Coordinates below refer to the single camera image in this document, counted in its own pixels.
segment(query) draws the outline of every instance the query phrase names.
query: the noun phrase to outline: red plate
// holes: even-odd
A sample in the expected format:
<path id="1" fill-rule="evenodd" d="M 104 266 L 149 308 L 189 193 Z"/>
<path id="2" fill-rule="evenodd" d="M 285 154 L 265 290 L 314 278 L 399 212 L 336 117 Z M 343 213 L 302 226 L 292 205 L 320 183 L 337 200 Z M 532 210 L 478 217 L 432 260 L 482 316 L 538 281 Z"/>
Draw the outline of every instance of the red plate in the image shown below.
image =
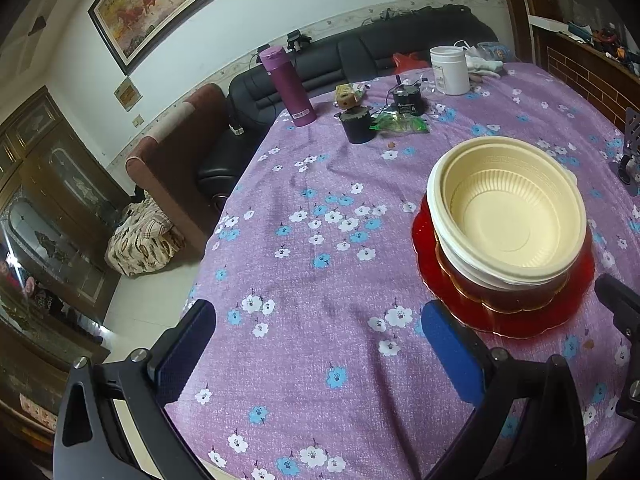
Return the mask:
<path id="1" fill-rule="evenodd" d="M 591 231 L 587 229 L 582 251 L 571 268 L 569 279 L 553 300 L 538 310 L 503 314 L 460 294 L 449 275 L 442 270 L 436 257 L 436 237 L 425 198 L 414 220 L 412 238 L 424 284 L 444 302 L 457 320 L 481 332 L 524 339 L 560 326 L 578 312 L 584 293 L 593 280 Z"/>

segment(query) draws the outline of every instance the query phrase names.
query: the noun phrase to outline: tiled floor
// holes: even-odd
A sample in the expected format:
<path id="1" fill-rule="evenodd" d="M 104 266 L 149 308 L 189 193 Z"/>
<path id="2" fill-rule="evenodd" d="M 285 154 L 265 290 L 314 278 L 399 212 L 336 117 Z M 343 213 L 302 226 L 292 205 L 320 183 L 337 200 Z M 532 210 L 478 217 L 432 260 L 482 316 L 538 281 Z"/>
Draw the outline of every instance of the tiled floor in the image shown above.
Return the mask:
<path id="1" fill-rule="evenodd" d="M 150 348 L 165 329 L 176 325 L 197 270 L 196 262 L 172 262 L 155 274 L 120 279 L 104 321 L 110 330 L 104 336 L 112 349 L 108 362 L 121 361 L 136 348 Z M 127 405 L 117 400 L 116 410 L 140 467 L 162 478 L 146 452 Z M 589 480 L 597 478 L 609 460 L 605 458 L 593 464 Z M 235 480 L 208 463 L 206 467 L 216 480 Z"/>

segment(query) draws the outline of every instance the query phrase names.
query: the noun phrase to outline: beige bowl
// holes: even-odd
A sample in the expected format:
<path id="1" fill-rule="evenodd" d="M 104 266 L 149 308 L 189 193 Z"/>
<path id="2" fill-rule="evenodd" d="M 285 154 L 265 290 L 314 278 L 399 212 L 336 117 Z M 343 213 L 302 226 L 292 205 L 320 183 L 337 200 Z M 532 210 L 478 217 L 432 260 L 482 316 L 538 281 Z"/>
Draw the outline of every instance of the beige bowl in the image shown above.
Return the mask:
<path id="1" fill-rule="evenodd" d="M 434 166 L 427 201 L 442 248 L 463 276 L 517 290 L 567 271 L 586 213 L 574 178 L 553 158 L 509 137 L 457 145 Z"/>

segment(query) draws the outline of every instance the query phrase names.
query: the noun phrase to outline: black leather sofa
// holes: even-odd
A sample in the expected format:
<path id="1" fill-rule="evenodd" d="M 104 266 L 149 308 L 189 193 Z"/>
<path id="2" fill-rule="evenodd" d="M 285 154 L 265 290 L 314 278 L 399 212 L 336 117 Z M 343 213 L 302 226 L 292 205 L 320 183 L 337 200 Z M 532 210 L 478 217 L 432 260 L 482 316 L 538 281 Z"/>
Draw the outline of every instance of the black leather sofa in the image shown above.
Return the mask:
<path id="1" fill-rule="evenodd" d="M 429 60 L 432 47 L 458 40 L 475 45 L 497 38 L 468 7 L 425 7 L 315 41 L 291 57 L 305 89 L 313 97 L 332 91 L 341 83 L 391 74 L 396 52 L 417 52 L 421 59 Z M 242 126 L 244 134 L 236 136 L 231 129 L 219 134 L 213 150 L 196 172 L 198 189 L 219 210 L 284 104 L 266 70 L 258 65 L 231 81 L 226 108 L 230 123 Z"/>

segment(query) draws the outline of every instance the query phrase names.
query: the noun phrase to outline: patterned cloth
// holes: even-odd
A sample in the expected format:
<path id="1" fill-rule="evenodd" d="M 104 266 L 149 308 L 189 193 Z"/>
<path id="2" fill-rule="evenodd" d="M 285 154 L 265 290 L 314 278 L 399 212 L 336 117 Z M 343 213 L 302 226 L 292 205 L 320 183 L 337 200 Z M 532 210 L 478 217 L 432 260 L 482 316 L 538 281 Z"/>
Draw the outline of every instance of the patterned cloth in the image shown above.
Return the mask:
<path id="1" fill-rule="evenodd" d="M 124 276 L 162 269 L 184 248 L 184 237 L 150 196 L 130 204 L 125 215 L 126 220 L 111 236 L 104 255 L 111 267 Z"/>
<path id="2" fill-rule="evenodd" d="M 428 473 L 472 408 L 422 333 L 432 295 L 410 229 L 434 163 L 473 136 L 526 140 L 571 169 L 596 274 L 640 288 L 640 211 L 607 168 L 620 156 L 620 132 L 540 68 L 506 68 L 463 96 L 423 86 L 428 134 L 349 144 L 330 94 L 314 99 L 319 118 L 309 126 L 294 127 L 286 112 L 276 120 L 226 202 L 190 294 L 211 301 L 218 325 L 166 409 L 198 456 L 255 480 Z M 366 104 L 379 107 L 395 81 L 371 83 Z M 614 407 L 629 344 L 593 287 L 560 328 L 524 341 L 482 337 L 516 358 L 564 355 L 590 460 L 623 441 L 630 423 Z M 517 423 L 514 408 L 500 439 L 512 439 Z"/>

